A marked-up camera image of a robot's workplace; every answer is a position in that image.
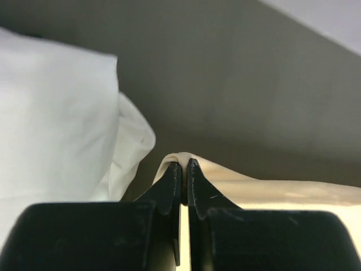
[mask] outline beige fabric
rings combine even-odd
[[[198,160],[205,177],[243,209],[321,210],[336,214],[347,227],[358,255],[361,251],[361,188],[310,181],[270,181],[234,172],[204,158],[181,152],[167,155],[155,177],[157,181],[172,161],[186,172],[190,158]],[[181,208],[181,266],[189,270],[187,208]]]

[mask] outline white cloth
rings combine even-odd
[[[155,135],[118,92],[116,66],[0,28],[0,248],[30,204],[124,194]]]
[[[190,158],[198,160],[204,176],[226,197],[243,209],[319,210],[334,213],[350,233],[358,255],[361,255],[361,188],[309,181],[258,180],[234,172],[204,158],[181,152],[167,155],[156,174],[163,175],[172,161],[186,172]],[[177,270],[189,266],[189,235],[187,208],[181,206],[180,262]]]

